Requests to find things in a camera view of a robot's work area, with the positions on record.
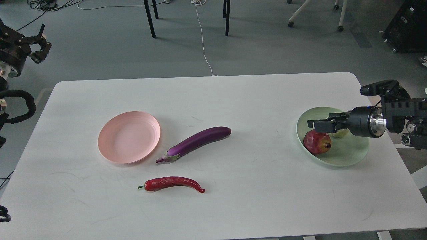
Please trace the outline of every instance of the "cable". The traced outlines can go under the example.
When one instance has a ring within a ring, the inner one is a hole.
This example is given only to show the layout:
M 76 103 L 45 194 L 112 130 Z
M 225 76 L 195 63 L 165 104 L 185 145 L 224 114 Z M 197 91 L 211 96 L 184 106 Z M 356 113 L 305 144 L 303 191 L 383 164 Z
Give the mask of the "cable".
M 211 68 L 211 73 L 212 76 L 218 76 L 218 75 L 214 75 L 214 71 L 212 70 L 212 66 L 209 64 L 208 59 L 206 58 L 206 53 L 205 53 L 205 41 L 203 40 L 203 29 L 202 29 L 202 24 L 200 23 L 200 19 L 199 19 L 199 12 L 197 11 L 197 4 L 195 4 L 196 6 L 196 13 L 197 13 L 197 20 L 199 21 L 199 25 L 200 25 L 200 31 L 202 32 L 202 46 L 203 46 L 203 56 L 205 56 L 205 60 L 208 63 L 209 67 Z
M 97 8 L 84 9 L 84 8 L 81 8 L 81 7 L 80 7 L 80 4 L 81 4 L 82 2 L 83 2 L 83 1 L 80 1 L 80 2 L 77 4 L 77 7 L 78 7 L 79 9 L 82 9 L 82 10 L 95 10 L 95 9 L 103 9 L 103 8 L 117 8 L 117 7 L 145 7 L 145 5 L 118 5 L 118 6 L 102 6 L 102 7 L 97 7 Z
M 33 1 L 27 0 L 27 4 L 30 5 L 31 9 L 37 9 L 39 11 L 50 11 L 50 12 L 58 11 L 60 9 L 72 6 L 72 5 L 77 4 L 79 2 L 74 3 L 74 0 L 69 0 L 68 2 L 66 2 L 64 5 L 62 5 L 60 7 L 55 7 L 55 8 L 51 8 L 51 9 L 44 9 L 46 6 L 48 6 L 51 3 L 48 3 L 46 0 L 33 0 Z
M 6 177 L 6 179 L 3 181 L 3 183 L 0 185 L 0 189 L 2 189 L 4 186 L 5 186 L 5 182 L 8 180 L 8 179 L 10 179 L 10 175 L 12 175 L 12 173 L 14 172 L 15 170 L 13 170 L 11 173 L 9 173 L 9 175 Z
M 25 25 L 25 26 L 21 27 L 20 29 L 18 29 L 18 30 L 16 30 L 16 31 L 22 30 L 24 27 L 26 27 L 26 26 L 28 26 L 28 25 L 32 24 L 35 20 L 37 20 L 37 19 L 41 18 L 41 17 L 42 17 L 46 12 L 47 12 L 47 11 L 44 11 L 44 12 L 43 12 L 40 16 L 38 16 L 36 19 L 32 20 L 32 21 L 31 21 L 31 22 L 29 22 L 27 25 Z
M 205 4 L 206 1 L 207 0 L 205 0 L 204 2 L 202 2 L 202 0 L 191 0 L 191 3 L 193 3 L 194 5 L 197 5 L 197 6 L 201 6 L 201 5 Z
M 377 108 L 378 104 L 380 104 L 381 101 L 377 102 L 377 104 L 374 105 L 373 109 Z

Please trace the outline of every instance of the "white cable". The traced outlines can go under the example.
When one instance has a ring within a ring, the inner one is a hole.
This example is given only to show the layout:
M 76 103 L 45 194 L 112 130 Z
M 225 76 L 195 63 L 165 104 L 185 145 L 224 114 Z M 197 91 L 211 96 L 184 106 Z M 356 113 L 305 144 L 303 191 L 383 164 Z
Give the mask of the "white cable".
M 211 68 L 211 73 L 212 76 L 218 76 L 218 75 L 214 75 L 214 71 L 212 70 L 212 66 L 210 65 L 210 63 L 208 62 L 208 59 L 206 58 L 206 53 L 205 53 L 205 41 L 203 40 L 203 29 L 202 29 L 202 24 L 200 23 L 200 19 L 199 19 L 199 12 L 197 11 L 197 4 L 195 4 L 196 6 L 196 13 L 197 13 L 197 20 L 199 21 L 199 25 L 200 25 L 200 31 L 202 32 L 202 46 L 203 46 L 203 56 L 205 56 L 205 60 L 208 63 L 209 67 Z
M 202 0 L 191 0 L 191 3 L 197 6 L 201 6 L 203 4 L 206 3 L 207 0 L 205 0 L 204 2 L 202 2 Z

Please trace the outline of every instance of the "floor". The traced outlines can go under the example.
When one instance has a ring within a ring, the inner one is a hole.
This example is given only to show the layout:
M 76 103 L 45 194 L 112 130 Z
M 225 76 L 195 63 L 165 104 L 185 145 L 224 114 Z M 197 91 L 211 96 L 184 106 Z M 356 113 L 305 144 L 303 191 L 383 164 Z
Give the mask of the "floor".
M 60 6 L 66 2 L 58 0 Z M 85 0 L 79 6 L 96 8 L 118 2 L 142 3 Z M 361 85 L 396 79 L 411 97 L 425 97 L 427 67 L 419 61 L 423 53 L 394 53 L 393 47 L 381 37 L 381 31 L 402 2 L 349 1 L 344 31 L 338 32 L 340 11 L 333 10 L 334 0 L 313 1 L 294 20 L 293 28 L 287 26 L 288 18 L 303 0 L 293 0 L 291 4 L 285 0 L 233 0 L 228 37 L 224 36 L 222 0 L 207 0 L 197 8 L 190 0 L 159 4 L 160 19 L 154 19 L 156 39 L 150 35 L 143 7 L 82 10 L 76 4 L 48 12 L 20 31 L 25 36 L 34 36 L 44 23 L 44 33 L 52 49 L 45 62 L 35 64 L 28 59 L 22 75 L 8 79 L 9 89 L 22 89 L 34 96 L 37 111 L 31 119 L 7 124 L 0 132 L 7 139 L 0 149 L 0 176 L 5 177 L 15 168 L 52 89 L 61 81 L 351 72 Z M 1 19 L 13 29 L 23 27 L 41 13 L 21 0 L 0 3 Z M 339 91 L 333 86 L 331 90 Z M 21 100 L 8 99 L 7 112 L 11 116 L 25 111 Z M 394 143 L 400 143 L 399 135 L 390 136 Z M 427 165 L 427 150 L 398 149 L 398 152 L 410 173 Z M 426 188 L 421 192 L 427 196 Z M 395 231 L 391 235 L 393 240 L 427 239 L 427 230 Z M 300 236 L 280 238 L 301 239 Z M 348 233 L 316 236 L 316 239 L 377 240 L 378 237 L 376 233 Z

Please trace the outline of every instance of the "bowl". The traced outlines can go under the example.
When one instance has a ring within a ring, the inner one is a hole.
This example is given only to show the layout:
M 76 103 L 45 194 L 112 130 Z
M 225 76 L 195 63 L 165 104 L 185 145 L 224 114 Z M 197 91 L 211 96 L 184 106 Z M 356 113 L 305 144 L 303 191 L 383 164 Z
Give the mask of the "bowl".
M 340 112 L 343 111 L 330 107 L 309 109 L 299 117 L 296 125 L 296 133 L 303 151 L 309 154 L 312 159 L 330 166 L 346 167 L 354 165 L 365 158 L 369 150 L 368 138 L 354 136 L 351 132 L 348 132 L 342 138 L 331 137 L 332 147 L 329 151 L 316 155 L 310 153 L 303 145 L 305 134 L 308 131 L 313 130 L 313 128 L 309 128 L 307 126 L 307 120 L 325 119 L 329 117 L 329 113 Z

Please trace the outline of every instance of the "purple eggplant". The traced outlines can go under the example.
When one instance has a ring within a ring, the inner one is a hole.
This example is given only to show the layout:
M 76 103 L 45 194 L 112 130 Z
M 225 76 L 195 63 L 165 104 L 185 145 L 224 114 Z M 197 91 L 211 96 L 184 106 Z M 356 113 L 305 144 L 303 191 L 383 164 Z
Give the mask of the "purple eggplant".
M 230 134 L 231 130 L 227 127 L 213 127 L 203 130 L 180 142 L 178 145 L 171 147 L 166 152 L 166 155 L 159 158 L 156 163 L 175 161 L 179 157 L 205 144 L 221 140 Z

